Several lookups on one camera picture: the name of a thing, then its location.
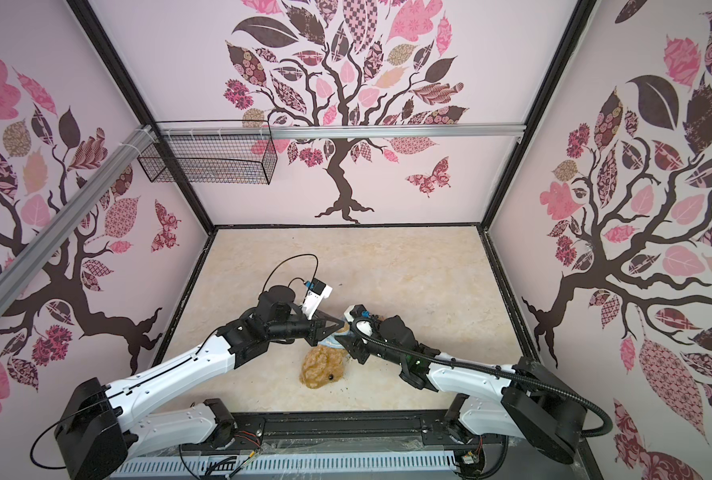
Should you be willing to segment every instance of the metal bar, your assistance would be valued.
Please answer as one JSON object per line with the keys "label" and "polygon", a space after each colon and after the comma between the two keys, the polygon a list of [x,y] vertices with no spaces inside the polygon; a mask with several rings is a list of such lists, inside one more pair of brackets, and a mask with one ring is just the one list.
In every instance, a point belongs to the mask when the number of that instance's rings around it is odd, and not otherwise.
{"label": "metal bar", "polygon": [[559,42],[559,47],[553,55],[553,60],[548,67],[548,72],[543,79],[540,90],[537,91],[534,103],[532,103],[532,109],[526,117],[524,136],[511,152],[506,166],[503,169],[503,174],[497,181],[497,187],[492,195],[492,200],[490,200],[489,205],[486,207],[486,213],[481,221],[485,230],[492,225],[497,210],[503,203],[503,198],[505,198],[508,192],[510,182],[516,176],[516,171],[519,169],[522,158],[524,158],[524,153],[528,149],[532,138],[535,136],[535,132],[537,132],[540,126],[543,113],[545,113],[549,102],[551,102],[553,98],[553,93],[561,81],[567,63],[572,58],[572,54],[580,43],[580,39],[585,31],[595,4],[596,0],[579,0],[577,5],[575,5],[575,10],[572,12],[570,22],[564,30],[564,35],[561,38],[561,42]]}
{"label": "metal bar", "polygon": [[102,162],[86,185],[68,201],[38,235],[0,275],[0,318],[9,305],[39,273],[41,267],[60,248],[65,238],[81,222],[100,197],[108,191],[125,168],[137,158],[139,150],[150,145],[150,127],[141,126]]}
{"label": "metal bar", "polygon": [[[124,99],[130,105],[130,109],[137,117],[137,120],[141,124],[150,125],[153,133],[161,139],[159,125],[156,124],[156,120],[148,109],[148,105],[146,105],[146,102],[142,99],[142,95],[140,95],[140,91],[138,91],[137,86],[135,86],[135,83],[132,81],[130,72],[124,67],[121,57],[116,52],[111,40],[108,38],[108,34],[92,10],[92,5],[90,5],[89,0],[66,1],[71,10],[73,10],[76,20],[79,21],[79,24],[81,24],[84,29],[86,36],[89,37],[90,42],[92,42],[95,50],[97,50],[102,62],[106,65],[106,68],[108,68],[108,72],[111,73],[113,81],[116,82],[116,85],[119,87]],[[159,151],[161,159],[164,160],[164,165],[166,165],[172,173],[172,178],[186,178],[182,172],[182,168],[180,168],[180,165],[174,160],[175,155],[169,149],[167,142],[159,141],[156,144],[156,149]],[[190,205],[199,223],[204,227],[204,230],[207,233],[211,232],[213,230],[212,221],[209,219],[204,205],[202,205],[202,202],[196,195],[196,191],[188,182],[178,181],[177,186],[180,188],[183,197],[186,198],[188,205]]]}
{"label": "metal bar", "polygon": [[204,248],[198,256],[196,266],[193,267],[191,276],[188,278],[186,288],[182,292],[182,296],[180,297],[180,301],[177,304],[175,312],[172,314],[172,320],[170,320],[169,325],[166,328],[166,332],[164,332],[164,337],[159,343],[159,349],[156,351],[156,357],[153,359],[153,365],[151,366],[157,366],[164,360],[164,355],[166,354],[166,350],[169,348],[169,343],[172,341],[172,337],[175,335],[175,330],[177,329],[177,325],[180,323],[182,313],[186,310],[188,299],[191,298],[191,293],[193,293],[193,289],[196,287],[198,275],[202,272],[202,268],[204,268],[204,264],[207,262],[207,256],[209,255],[209,250],[212,248],[212,244],[215,243],[217,232],[217,228],[213,229],[207,237],[207,242],[204,243]]}
{"label": "metal bar", "polygon": [[494,274],[495,281],[497,282],[497,289],[503,297],[505,309],[508,312],[511,325],[514,327],[514,333],[516,334],[516,340],[519,342],[519,347],[521,347],[521,352],[525,357],[539,360],[537,349],[532,342],[530,331],[524,322],[524,317],[521,315],[518,301],[516,300],[513,289],[510,288],[510,283],[505,275],[505,270],[503,270],[503,265],[500,263],[500,258],[497,256],[497,251],[492,243],[490,234],[480,227],[479,235],[481,236],[481,243],[484,245],[484,250],[486,251],[486,258],[490,261],[492,274]]}
{"label": "metal bar", "polygon": [[[455,125],[356,125],[331,127],[278,127],[270,131],[275,139],[301,138],[393,138],[393,137],[520,137],[523,124]],[[266,128],[164,127],[166,135],[246,135],[268,134]]]}

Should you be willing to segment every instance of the wallpaper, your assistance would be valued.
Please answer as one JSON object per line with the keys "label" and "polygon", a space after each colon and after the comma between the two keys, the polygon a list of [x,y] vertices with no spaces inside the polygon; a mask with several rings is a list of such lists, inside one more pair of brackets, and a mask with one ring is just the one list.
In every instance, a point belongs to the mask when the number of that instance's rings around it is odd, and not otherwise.
{"label": "wallpaper", "polygon": [[[137,127],[66,5],[1,2],[3,22],[0,274]],[[174,185],[116,179],[0,319],[0,470],[53,478],[30,444],[79,383],[148,367],[205,238]]]}
{"label": "wallpaper", "polygon": [[[573,4],[231,0],[94,8],[158,119],[245,126],[267,119],[278,130],[519,123]],[[498,20],[514,16],[515,29]],[[182,32],[176,41],[162,35],[167,25]],[[143,34],[165,50],[144,48]],[[278,140],[270,186],[194,187],[218,224],[476,222],[512,140]],[[241,202],[247,197],[253,201]]]}
{"label": "wallpaper", "polygon": [[601,6],[494,226],[605,478],[712,478],[712,2],[664,5]]}

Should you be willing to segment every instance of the pink wall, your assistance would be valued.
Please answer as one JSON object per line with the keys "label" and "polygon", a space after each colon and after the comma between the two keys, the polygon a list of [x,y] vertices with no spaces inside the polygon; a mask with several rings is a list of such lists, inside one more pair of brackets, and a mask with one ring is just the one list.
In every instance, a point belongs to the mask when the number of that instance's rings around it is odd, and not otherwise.
{"label": "pink wall", "polygon": [[[136,126],[64,2],[0,2],[0,272]],[[80,382],[148,367],[204,240],[174,185],[119,178],[0,320],[0,476],[55,477],[32,441]]]}
{"label": "pink wall", "polygon": [[712,480],[712,0],[601,3],[493,232],[604,478]]}
{"label": "pink wall", "polygon": [[[170,0],[94,8],[157,119],[269,116],[283,128],[384,124],[391,116],[398,124],[522,122],[574,4]],[[306,18],[317,27],[304,28]],[[256,27],[263,22],[287,33],[266,35]],[[352,62],[334,53],[346,44]],[[359,145],[370,160],[356,162],[352,145],[334,142],[330,157],[323,139],[293,144],[320,155],[307,166],[278,142],[271,185],[194,187],[218,224],[480,221],[513,139],[425,140],[412,150],[372,138]],[[445,158],[448,184],[431,176]],[[408,181],[415,175],[424,176],[415,178],[420,185]],[[430,197],[420,192],[423,184],[434,188]],[[354,213],[362,207],[373,211]]]}

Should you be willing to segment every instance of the beige marble surface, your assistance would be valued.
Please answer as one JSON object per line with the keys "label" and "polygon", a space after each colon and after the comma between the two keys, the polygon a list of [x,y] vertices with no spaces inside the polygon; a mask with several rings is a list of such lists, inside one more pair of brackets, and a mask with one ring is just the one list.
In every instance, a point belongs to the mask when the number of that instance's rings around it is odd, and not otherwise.
{"label": "beige marble surface", "polygon": [[[476,228],[374,227],[222,230],[167,350],[172,358],[215,327],[254,306],[265,278],[288,256],[313,253],[316,277],[334,288],[320,310],[340,317],[363,303],[379,315],[400,315],[418,341],[466,360],[514,363],[516,336]],[[279,268],[269,285],[313,274],[311,257]],[[292,285],[300,302],[304,286]],[[350,360],[339,382],[311,390],[298,380],[303,340],[272,343],[244,366],[204,382],[164,409],[222,398],[240,411],[447,408],[451,393],[417,390],[398,378],[400,367],[373,357]]]}

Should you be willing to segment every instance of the butterfly decal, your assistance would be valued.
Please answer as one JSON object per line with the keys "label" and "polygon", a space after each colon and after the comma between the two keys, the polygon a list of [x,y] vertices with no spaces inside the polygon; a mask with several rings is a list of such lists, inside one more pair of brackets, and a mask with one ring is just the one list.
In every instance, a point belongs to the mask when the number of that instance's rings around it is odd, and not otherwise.
{"label": "butterfly decal", "polygon": [[153,237],[151,252],[160,250],[165,246],[167,248],[172,248],[173,246],[178,245],[177,236],[172,231],[177,228],[178,222],[182,222],[182,220],[178,220],[174,214],[167,213],[166,208],[161,205],[158,200],[155,200],[155,202],[156,216],[159,217],[159,223],[162,228],[159,233]]}
{"label": "butterfly decal", "polygon": [[410,175],[407,177],[407,181],[412,185],[417,185],[420,187],[420,191],[423,192],[430,198],[430,192],[438,187],[449,187],[450,176],[447,173],[449,169],[449,157],[444,157],[436,164],[433,173],[430,176],[426,175]]}

